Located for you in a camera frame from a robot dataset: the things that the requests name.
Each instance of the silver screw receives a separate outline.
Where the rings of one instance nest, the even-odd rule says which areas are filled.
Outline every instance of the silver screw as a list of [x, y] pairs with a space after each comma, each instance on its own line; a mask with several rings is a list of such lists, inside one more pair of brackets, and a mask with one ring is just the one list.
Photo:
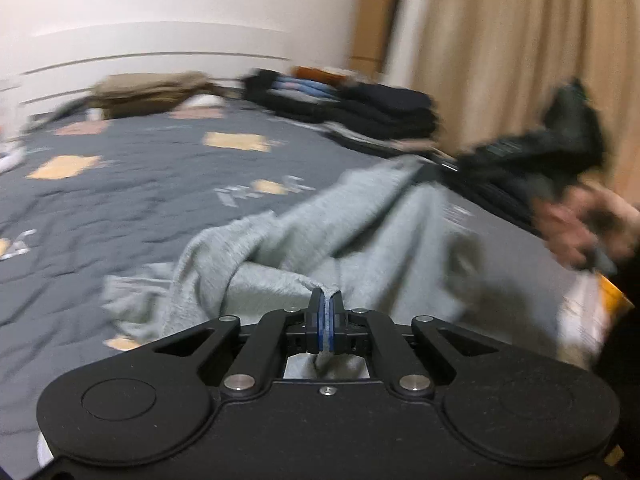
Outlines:
[[225, 386], [230, 390], [235, 390], [236, 392], [243, 392], [244, 390], [248, 390], [255, 384], [255, 379], [251, 377], [251, 375], [246, 374], [234, 374], [229, 375], [229, 377], [225, 378]]
[[431, 381], [428, 377], [418, 374], [405, 375], [400, 379], [399, 383], [405, 390], [411, 392], [420, 392], [431, 386]]
[[321, 395], [324, 395], [327, 397], [331, 397], [332, 395], [335, 395], [337, 391], [338, 391], [338, 388], [336, 388], [335, 386], [320, 386], [320, 389], [318, 390], [318, 392], [320, 392]]

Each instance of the pink patch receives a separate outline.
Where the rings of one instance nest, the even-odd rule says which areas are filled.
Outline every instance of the pink patch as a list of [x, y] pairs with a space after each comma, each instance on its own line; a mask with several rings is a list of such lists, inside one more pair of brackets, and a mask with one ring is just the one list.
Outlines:
[[174, 119], [222, 119], [220, 108], [184, 108], [171, 112]]
[[108, 126], [109, 121], [82, 121], [56, 130], [56, 135], [97, 135]]

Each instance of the orange folded clothing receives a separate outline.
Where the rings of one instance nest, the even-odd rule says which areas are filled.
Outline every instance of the orange folded clothing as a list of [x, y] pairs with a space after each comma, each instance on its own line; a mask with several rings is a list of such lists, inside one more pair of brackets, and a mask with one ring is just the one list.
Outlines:
[[311, 81], [318, 81], [334, 87], [340, 86], [341, 83], [347, 79], [347, 76], [340, 74], [332, 74], [325, 72], [319, 68], [311, 68], [308, 66], [295, 66], [291, 71], [293, 77], [298, 79], [311, 79]]

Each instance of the curtain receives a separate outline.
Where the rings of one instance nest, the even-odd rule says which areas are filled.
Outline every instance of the curtain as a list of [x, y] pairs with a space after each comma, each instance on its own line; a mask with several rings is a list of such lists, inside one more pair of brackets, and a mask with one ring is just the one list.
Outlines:
[[640, 0], [430, 0], [414, 88], [436, 99], [446, 152], [535, 126], [574, 75], [609, 140], [609, 184], [640, 200]]

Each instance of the human hand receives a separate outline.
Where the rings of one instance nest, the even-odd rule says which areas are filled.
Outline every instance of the human hand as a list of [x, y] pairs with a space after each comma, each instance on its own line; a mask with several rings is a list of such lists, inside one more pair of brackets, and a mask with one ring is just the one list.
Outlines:
[[584, 219], [593, 212], [609, 212], [613, 225], [600, 234], [600, 243], [615, 262], [632, 256], [640, 237], [640, 212], [609, 189], [601, 186], [568, 187], [562, 201], [532, 201], [534, 227], [546, 246], [565, 267], [582, 266], [584, 252], [595, 247], [597, 236]]

